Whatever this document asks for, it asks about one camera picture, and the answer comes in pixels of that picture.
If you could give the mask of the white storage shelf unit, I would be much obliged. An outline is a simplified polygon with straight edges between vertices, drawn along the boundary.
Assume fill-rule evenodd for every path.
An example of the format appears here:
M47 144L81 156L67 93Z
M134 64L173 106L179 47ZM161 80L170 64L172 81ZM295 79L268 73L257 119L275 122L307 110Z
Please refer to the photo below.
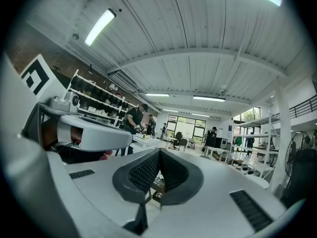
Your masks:
M101 119L105 123L119 127L130 108L135 105L110 91L98 86L94 81L88 80L74 73L67 87L67 91L78 95L78 109L81 113L92 119Z

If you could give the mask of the black high-back office chair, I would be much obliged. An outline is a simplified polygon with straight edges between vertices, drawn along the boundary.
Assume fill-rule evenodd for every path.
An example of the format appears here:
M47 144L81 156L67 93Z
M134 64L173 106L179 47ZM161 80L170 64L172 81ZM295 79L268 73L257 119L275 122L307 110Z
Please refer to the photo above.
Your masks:
M175 137L174 137L174 142L173 142L173 148L174 149L179 149L179 146L180 146L180 141L181 139L183 138L183 135L182 135L182 132L177 132Z

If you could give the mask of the white air conditioner unit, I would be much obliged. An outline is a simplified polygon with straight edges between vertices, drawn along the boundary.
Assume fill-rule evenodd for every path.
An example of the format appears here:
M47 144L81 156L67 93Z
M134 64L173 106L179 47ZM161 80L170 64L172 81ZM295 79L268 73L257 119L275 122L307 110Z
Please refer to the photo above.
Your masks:
M133 80L128 74L122 70L111 72L109 78L120 85L122 88L130 92L138 93L138 85L135 80Z

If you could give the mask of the white metal shelving rack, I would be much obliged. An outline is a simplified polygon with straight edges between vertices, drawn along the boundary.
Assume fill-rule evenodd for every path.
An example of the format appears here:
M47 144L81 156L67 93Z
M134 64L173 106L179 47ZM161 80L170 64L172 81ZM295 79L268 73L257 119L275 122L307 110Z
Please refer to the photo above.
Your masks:
M279 134L274 124L280 121L280 115L268 112L267 116L237 124L238 133L232 135L230 151L232 161L242 161L257 176L265 178L275 168L274 160L279 153L279 147L274 141Z

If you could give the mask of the black cabinets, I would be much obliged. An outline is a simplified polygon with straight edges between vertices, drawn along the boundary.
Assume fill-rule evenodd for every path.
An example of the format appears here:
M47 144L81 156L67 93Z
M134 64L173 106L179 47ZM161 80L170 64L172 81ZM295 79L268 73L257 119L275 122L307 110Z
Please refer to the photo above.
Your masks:
M205 144L205 146L219 148L219 149L225 149L226 145L227 145L227 139L219 138L219 137L208 137L206 139L206 144Z

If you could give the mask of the white round side table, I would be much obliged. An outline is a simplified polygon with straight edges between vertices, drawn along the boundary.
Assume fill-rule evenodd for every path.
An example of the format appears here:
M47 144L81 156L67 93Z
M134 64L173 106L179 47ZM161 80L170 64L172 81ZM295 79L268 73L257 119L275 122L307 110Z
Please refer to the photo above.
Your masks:
M245 175L245 177L255 182L257 185L261 186L263 189L267 189L269 187L269 183L263 178L253 176L253 175Z

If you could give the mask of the black framed window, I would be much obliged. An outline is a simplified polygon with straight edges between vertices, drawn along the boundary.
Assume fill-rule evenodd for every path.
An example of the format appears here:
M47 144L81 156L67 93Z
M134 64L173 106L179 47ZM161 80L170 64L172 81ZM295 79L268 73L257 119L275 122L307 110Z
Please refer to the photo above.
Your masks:
M178 132L186 139L193 139L196 144L202 145L206 131L206 121L180 116L169 115L167 121L167 137L174 137Z

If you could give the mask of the person's left hand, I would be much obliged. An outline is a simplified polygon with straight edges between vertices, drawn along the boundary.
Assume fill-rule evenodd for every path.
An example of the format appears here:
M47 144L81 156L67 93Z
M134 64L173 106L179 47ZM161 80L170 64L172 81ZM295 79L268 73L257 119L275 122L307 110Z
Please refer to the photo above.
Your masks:
M49 119L42 123L42 145L48 150L51 146L57 143L57 121ZM71 127L70 135L71 142L81 142L83 129L78 127Z

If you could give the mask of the black balcony railing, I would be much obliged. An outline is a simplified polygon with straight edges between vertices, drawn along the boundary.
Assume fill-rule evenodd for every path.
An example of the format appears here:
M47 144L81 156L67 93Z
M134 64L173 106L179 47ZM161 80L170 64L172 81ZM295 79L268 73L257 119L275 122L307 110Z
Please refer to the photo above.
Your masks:
M317 111L317 94L306 101L293 106L289 111L291 119Z

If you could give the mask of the white rectangular table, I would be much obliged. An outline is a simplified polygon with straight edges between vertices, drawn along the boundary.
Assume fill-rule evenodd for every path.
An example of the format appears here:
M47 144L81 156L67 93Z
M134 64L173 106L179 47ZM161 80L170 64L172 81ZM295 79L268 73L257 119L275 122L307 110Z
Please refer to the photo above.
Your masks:
M216 159L218 162L227 162L227 159L229 157L230 151L225 150L225 149L220 149L220 148L214 148L211 146L206 146L204 155L213 157Z

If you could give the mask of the black floor fan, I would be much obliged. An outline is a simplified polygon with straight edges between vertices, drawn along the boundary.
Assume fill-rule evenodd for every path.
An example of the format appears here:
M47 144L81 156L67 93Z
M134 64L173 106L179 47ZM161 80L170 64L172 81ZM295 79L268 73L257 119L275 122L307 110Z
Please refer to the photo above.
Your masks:
M312 140L304 131L296 132L295 135L291 138L286 151L284 162L285 172L289 177L291 177L295 160L300 157L303 150L311 149L311 147Z

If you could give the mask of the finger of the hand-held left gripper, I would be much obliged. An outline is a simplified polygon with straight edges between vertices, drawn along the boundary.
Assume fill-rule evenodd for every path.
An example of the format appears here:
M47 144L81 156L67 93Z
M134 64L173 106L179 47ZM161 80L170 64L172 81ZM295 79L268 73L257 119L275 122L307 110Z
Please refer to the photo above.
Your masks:
M71 129L82 130L81 140L71 137ZM106 151L128 147L130 132L83 116L63 115L58 121L58 143L80 151Z

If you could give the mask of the white square table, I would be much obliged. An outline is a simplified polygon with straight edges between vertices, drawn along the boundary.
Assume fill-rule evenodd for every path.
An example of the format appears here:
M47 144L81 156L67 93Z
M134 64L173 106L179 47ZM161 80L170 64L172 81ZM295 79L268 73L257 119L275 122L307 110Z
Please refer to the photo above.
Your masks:
M146 135L146 140L143 140L143 134L133 134L132 135L132 142L129 147L125 148L124 153L121 153L121 150L118 149L115 153L115 156L120 154L121 156L126 156L128 154L142 152L148 149L155 149L158 147L158 143L160 142L159 139L151 138L150 136Z

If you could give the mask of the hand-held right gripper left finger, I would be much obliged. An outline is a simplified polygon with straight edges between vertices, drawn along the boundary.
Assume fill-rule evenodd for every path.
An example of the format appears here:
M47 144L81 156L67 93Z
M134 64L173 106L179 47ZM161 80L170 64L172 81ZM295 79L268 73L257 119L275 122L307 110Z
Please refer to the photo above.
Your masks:
M119 195L112 175L143 152L110 160L64 165L59 154L47 157L58 194L80 235L118 235L133 221L138 205Z

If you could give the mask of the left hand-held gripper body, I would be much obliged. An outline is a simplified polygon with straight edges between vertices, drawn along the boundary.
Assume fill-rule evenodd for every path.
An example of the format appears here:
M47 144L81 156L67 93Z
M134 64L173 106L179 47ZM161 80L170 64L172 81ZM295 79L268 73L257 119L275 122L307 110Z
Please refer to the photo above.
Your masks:
M37 55L22 71L21 79L35 100L30 101L32 110L22 129L22 135L42 143L41 125L49 119L58 121L63 115L77 115L79 98L68 92L49 68L42 55Z

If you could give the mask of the white pillar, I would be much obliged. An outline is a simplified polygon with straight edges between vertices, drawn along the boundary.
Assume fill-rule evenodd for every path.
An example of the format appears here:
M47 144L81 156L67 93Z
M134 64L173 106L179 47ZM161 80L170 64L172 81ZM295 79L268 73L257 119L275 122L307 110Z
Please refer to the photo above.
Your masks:
M279 79L274 80L273 89L277 97L280 113L280 144L275 169L269 183L268 191L275 194L278 186L282 184L286 178L285 156L291 141L291 119L286 91L282 87Z

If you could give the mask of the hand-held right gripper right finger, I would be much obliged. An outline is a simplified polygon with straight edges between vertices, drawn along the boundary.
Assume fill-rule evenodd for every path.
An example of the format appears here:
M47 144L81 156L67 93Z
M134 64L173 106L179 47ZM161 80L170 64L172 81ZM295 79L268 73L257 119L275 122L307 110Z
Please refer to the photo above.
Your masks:
M199 167L204 182L198 193L184 204L162 206L150 223L148 238L246 238L255 230L231 193L245 191L275 221L286 212L269 191L217 161L184 152L176 156Z

